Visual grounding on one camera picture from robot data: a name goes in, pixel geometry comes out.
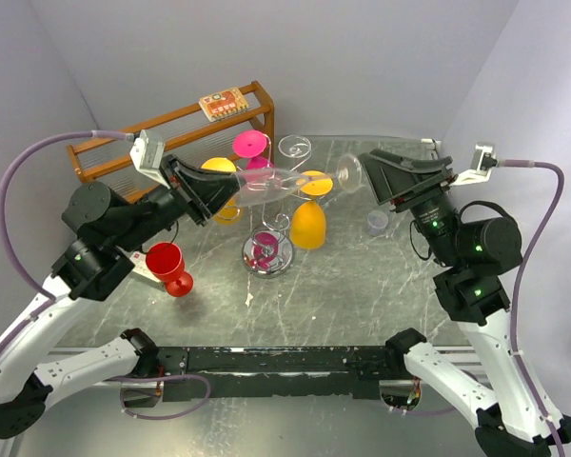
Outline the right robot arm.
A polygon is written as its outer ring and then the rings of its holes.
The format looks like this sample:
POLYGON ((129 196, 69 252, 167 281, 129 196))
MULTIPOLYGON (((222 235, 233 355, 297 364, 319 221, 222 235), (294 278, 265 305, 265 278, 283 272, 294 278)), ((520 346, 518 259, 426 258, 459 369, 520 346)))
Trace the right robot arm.
POLYGON ((452 187, 488 180, 501 165, 488 145, 476 148, 470 168, 455 173, 449 158, 411 160, 372 150, 359 158, 379 204, 409 211, 442 267, 434 279, 439 303, 478 356, 486 384, 445 360, 415 329, 388 339, 383 366, 393 377, 419 378, 472 426, 487 456, 563 454, 571 442, 571 417, 562 414, 524 361, 518 344, 518 296, 501 276, 523 273, 533 249, 502 207, 494 216, 465 222, 448 196, 452 187))

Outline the orange wine glass front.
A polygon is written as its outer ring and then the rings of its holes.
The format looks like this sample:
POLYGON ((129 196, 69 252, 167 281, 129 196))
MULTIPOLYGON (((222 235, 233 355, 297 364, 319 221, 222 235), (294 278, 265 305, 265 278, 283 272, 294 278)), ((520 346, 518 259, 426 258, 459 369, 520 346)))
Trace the orange wine glass front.
POLYGON ((304 175, 311 180, 300 188, 306 200, 293 213, 289 238, 297 248, 314 250, 325 243, 327 224, 319 200, 332 191, 333 182, 317 170, 305 171, 304 175))

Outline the orange wine glass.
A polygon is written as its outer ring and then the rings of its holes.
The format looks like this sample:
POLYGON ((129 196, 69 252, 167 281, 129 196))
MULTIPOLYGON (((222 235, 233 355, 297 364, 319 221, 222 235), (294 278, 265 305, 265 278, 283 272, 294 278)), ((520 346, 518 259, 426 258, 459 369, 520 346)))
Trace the orange wine glass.
POLYGON ((306 200, 293 213, 289 238, 297 248, 314 250, 325 243, 327 224, 319 200, 332 191, 333 182, 317 170, 305 171, 304 175, 311 180, 300 188, 306 200))
MULTIPOLYGON (((233 162, 225 157, 213 157, 206 160, 201 169, 234 172, 237 167, 233 162)), ((231 198, 214 216, 214 220, 218 224, 232 225, 238 222, 243 216, 243 211, 236 205, 235 199, 231 198)))

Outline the clear wine glass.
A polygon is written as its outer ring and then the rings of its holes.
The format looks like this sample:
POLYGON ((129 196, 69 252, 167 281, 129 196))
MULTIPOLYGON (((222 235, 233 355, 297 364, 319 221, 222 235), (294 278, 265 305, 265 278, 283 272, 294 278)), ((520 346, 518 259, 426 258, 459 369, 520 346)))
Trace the clear wine glass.
POLYGON ((279 201, 297 192, 308 197, 322 197, 335 188, 355 192, 361 185, 363 168, 356 156, 346 154, 331 173, 266 168, 238 171, 235 176, 240 186, 235 203, 251 207, 279 201))
POLYGON ((300 135, 287 135, 278 143, 278 151, 287 160, 290 161, 288 169, 290 171, 298 171, 312 155, 311 141, 300 135))

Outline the pink wine glass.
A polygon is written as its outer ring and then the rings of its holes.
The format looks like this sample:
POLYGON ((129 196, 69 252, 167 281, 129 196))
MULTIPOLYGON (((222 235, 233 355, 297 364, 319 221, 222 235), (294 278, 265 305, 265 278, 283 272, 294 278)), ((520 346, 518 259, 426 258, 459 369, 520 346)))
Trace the pink wine glass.
POLYGON ((232 148, 239 158, 247 159, 244 170, 238 172, 242 180, 241 197, 251 202, 261 201, 268 191, 268 179, 273 176, 270 138, 256 129, 246 130, 236 136, 232 148))

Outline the red plastic cup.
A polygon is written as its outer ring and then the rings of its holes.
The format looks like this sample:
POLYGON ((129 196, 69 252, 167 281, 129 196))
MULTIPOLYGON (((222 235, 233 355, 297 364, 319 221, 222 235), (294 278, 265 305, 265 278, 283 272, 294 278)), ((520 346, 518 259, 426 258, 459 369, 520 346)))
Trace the red plastic cup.
POLYGON ((183 253, 177 245, 162 242, 151 247, 146 254, 146 266, 170 296, 180 298, 192 291, 194 281, 186 271, 183 253))

